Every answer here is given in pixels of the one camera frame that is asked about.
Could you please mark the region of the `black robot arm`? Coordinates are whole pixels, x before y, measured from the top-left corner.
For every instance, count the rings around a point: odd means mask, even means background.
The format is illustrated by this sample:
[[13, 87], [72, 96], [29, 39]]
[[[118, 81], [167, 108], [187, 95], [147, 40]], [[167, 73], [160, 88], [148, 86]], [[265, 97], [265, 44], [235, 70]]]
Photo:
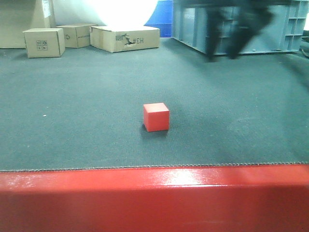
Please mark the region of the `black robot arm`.
[[[290, 0], [233, 0], [232, 2], [239, 8], [239, 13], [226, 47], [226, 54], [230, 59], [236, 59], [249, 41], [272, 22], [273, 13], [269, 10], [270, 6], [286, 6], [292, 3]], [[207, 8], [206, 14], [206, 57], [209, 62], [213, 62], [219, 37], [222, 35], [220, 25], [224, 21], [224, 16], [221, 6]]]

